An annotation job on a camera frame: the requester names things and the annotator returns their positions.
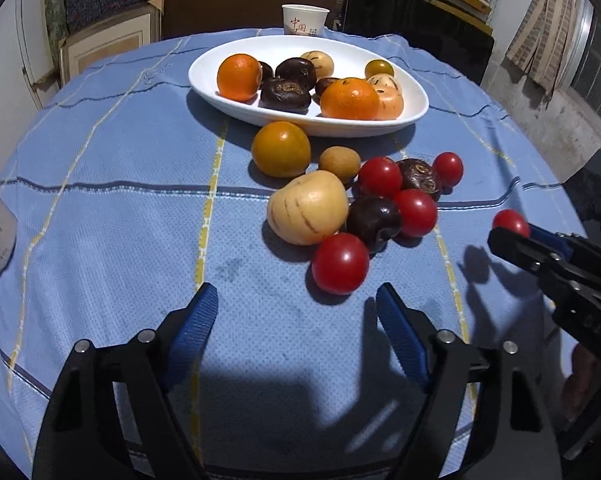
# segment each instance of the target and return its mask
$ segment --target curtain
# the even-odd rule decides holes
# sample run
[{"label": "curtain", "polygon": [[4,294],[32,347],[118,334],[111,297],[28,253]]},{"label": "curtain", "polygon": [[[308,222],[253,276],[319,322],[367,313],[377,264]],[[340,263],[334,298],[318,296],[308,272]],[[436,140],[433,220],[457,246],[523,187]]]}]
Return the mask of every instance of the curtain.
[{"label": "curtain", "polygon": [[532,0],[506,57],[550,98],[575,30],[578,0]]}]

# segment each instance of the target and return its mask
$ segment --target orange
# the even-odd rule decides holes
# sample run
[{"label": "orange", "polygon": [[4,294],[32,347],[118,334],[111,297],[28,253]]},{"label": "orange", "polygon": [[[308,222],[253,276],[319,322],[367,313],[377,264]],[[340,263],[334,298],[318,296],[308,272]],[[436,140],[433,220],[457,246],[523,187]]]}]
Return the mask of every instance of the orange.
[{"label": "orange", "polygon": [[373,121],[378,114],[380,99],[365,79],[346,77],[331,83],[320,96],[324,117]]},{"label": "orange", "polygon": [[256,134],[252,158],[264,174],[292,178],[305,173],[311,162],[311,145],[296,124],[277,121],[263,126]]},{"label": "orange", "polygon": [[218,67],[216,83],[218,93],[244,103],[256,95],[263,79],[263,67],[255,57],[248,54],[234,54]]}]

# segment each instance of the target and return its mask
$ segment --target human hand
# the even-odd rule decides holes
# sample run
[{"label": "human hand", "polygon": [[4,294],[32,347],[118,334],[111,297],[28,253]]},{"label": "human hand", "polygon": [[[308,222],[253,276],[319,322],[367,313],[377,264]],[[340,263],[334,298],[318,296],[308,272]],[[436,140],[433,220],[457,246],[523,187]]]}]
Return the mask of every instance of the human hand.
[{"label": "human hand", "polygon": [[563,389],[563,408],[567,420],[573,421],[585,408],[584,402],[591,381],[601,363],[582,344],[578,343],[571,354],[571,375]]}]

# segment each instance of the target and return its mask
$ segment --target metal screw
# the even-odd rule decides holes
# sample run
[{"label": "metal screw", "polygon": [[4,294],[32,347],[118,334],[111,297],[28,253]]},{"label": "metal screw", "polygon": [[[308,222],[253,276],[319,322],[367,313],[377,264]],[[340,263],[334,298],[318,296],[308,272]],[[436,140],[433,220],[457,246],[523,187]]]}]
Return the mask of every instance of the metal screw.
[{"label": "metal screw", "polygon": [[150,328],[146,330],[141,330],[138,334],[138,340],[141,343],[151,343],[154,340],[154,337],[156,337],[156,332],[154,332]]},{"label": "metal screw", "polygon": [[81,339],[74,345],[74,350],[79,354],[84,354],[89,349],[89,341],[87,339]]},{"label": "metal screw", "polygon": [[505,341],[503,343],[503,350],[507,352],[507,354],[514,355],[518,352],[518,345],[513,341]]},{"label": "metal screw", "polygon": [[443,343],[450,344],[456,340],[456,336],[451,330],[441,330],[438,333],[438,339]]}]

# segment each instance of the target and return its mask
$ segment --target small round fruit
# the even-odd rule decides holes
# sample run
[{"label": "small round fruit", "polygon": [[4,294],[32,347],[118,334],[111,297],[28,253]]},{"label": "small round fruit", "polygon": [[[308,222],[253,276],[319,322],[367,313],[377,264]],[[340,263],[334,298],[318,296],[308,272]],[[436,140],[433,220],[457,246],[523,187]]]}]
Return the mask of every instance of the small round fruit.
[{"label": "small round fruit", "polygon": [[333,75],[333,59],[331,59],[331,56],[328,54],[325,54],[320,50],[312,50],[311,52],[304,53],[300,57],[312,62],[315,67],[315,76],[318,79],[331,77]]},{"label": "small round fruit", "polygon": [[531,229],[524,216],[514,209],[504,209],[493,217],[491,228],[495,229],[496,227],[504,227],[525,238],[529,238],[531,234]]},{"label": "small round fruit", "polygon": [[256,134],[252,158],[264,174],[292,178],[305,173],[311,161],[311,145],[296,124],[279,121],[263,126]]},{"label": "small round fruit", "polygon": [[346,184],[360,170],[360,155],[344,146],[332,146],[321,153],[318,159],[318,169],[333,173]]},{"label": "small round fruit", "polygon": [[264,61],[259,61],[258,63],[260,63],[261,67],[263,68],[263,80],[261,81],[262,88],[265,81],[269,81],[269,79],[274,78],[274,69],[272,69],[272,67]]},{"label": "small round fruit", "polygon": [[305,87],[308,92],[314,88],[317,77],[314,64],[301,57],[290,57],[276,67],[276,77],[291,79]]},{"label": "small round fruit", "polygon": [[392,198],[402,185],[400,168],[387,156],[370,158],[358,172],[358,186],[363,194]]},{"label": "small round fruit", "polygon": [[356,290],[368,272],[367,248],[349,233],[339,233],[323,241],[311,262],[315,284],[325,292],[339,296]]},{"label": "small round fruit", "polygon": [[422,238],[436,227],[438,207],[427,193],[404,189],[395,195],[394,202],[403,218],[402,232],[405,236]]},{"label": "small round fruit", "polygon": [[325,90],[327,90],[327,87],[336,81],[338,81],[337,77],[324,77],[319,79],[315,84],[315,94],[318,96],[318,99],[320,99]]},{"label": "small round fruit", "polygon": [[343,183],[328,171],[297,176],[267,201],[267,223],[287,243],[319,244],[338,232],[349,213]]},{"label": "small round fruit", "polygon": [[393,88],[398,90],[399,94],[403,94],[403,89],[400,87],[398,79],[389,74],[378,74],[367,79],[367,82],[373,86],[373,88]]},{"label": "small round fruit", "polygon": [[376,121],[393,121],[400,117],[405,108],[405,101],[398,90],[393,88],[376,88],[376,94],[380,99]]},{"label": "small round fruit", "polygon": [[420,158],[404,158],[398,167],[403,173],[403,189],[419,189],[438,202],[442,183],[434,168]]},{"label": "small round fruit", "polygon": [[263,83],[261,103],[272,110],[306,114],[311,105],[311,95],[296,81],[274,78]]},{"label": "small round fruit", "polygon": [[392,200],[363,195],[349,206],[346,227],[348,233],[359,237],[374,254],[399,234],[402,224],[398,206]]},{"label": "small round fruit", "polygon": [[252,99],[263,80],[263,67],[255,57],[234,54],[224,60],[216,74],[218,93],[226,99],[244,103]]},{"label": "small round fruit", "polygon": [[394,75],[394,67],[391,66],[389,61],[384,59],[374,59],[367,63],[365,67],[365,79],[378,74]]},{"label": "small round fruit", "polygon": [[373,86],[357,77],[334,81],[320,96],[322,114],[334,119],[373,121],[379,106],[380,99]]},{"label": "small round fruit", "polygon": [[438,173],[442,185],[447,187],[457,186],[465,173],[461,158],[452,152],[440,153],[431,166]]}]

